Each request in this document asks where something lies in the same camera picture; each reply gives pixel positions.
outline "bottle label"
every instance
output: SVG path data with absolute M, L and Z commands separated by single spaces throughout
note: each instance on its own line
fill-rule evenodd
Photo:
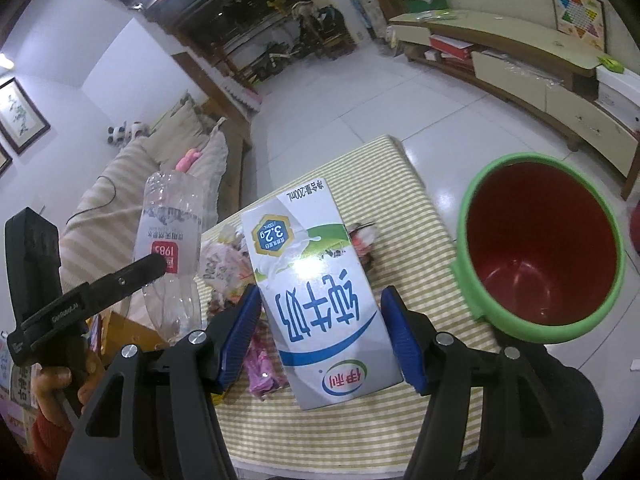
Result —
M 198 269 L 201 219 L 173 207 L 142 211 L 134 259 L 158 253 L 166 260 L 168 274 L 193 274 Z

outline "milk carton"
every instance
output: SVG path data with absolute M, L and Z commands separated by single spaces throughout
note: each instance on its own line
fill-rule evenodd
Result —
M 280 359 L 309 410 L 402 381 L 382 315 L 324 179 L 242 213 Z

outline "pink wrapper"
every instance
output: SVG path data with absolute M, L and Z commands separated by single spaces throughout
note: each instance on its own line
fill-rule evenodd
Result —
M 244 358 L 244 369 L 249 377 L 249 391 L 254 397 L 274 392 L 287 384 L 273 369 L 267 350 L 257 333 L 251 338 L 249 350 Z

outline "metal screw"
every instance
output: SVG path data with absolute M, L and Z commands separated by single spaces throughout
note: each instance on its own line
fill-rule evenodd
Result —
M 191 332 L 189 334 L 189 343 L 192 345 L 199 345 L 200 343 L 204 343 L 204 340 L 207 338 L 207 334 L 205 334 L 202 330 L 196 330 L 196 332 Z
M 513 346 L 507 346 L 507 348 L 504 349 L 504 354 L 509 359 L 513 359 L 514 361 L 520 358 L 520 350 L 514 348 Z
M 449 346 L 453 344 L 453 336 L 447 332 L 440 332 L 436 335 L 436 343 L 442 346 Z
M 120 353 L 122 354 L 122 357 L 133 357 L 138 353 L 138 347 L 135 345 L 127 345 L 120 351 Z

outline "red label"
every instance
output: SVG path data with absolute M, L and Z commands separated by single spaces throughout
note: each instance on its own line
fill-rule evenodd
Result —
M 166 260 L 166 272 L 178 274 L 178 244 L 175 242 L 155 241 L 151 244 L 151 252 L 162 254 Z

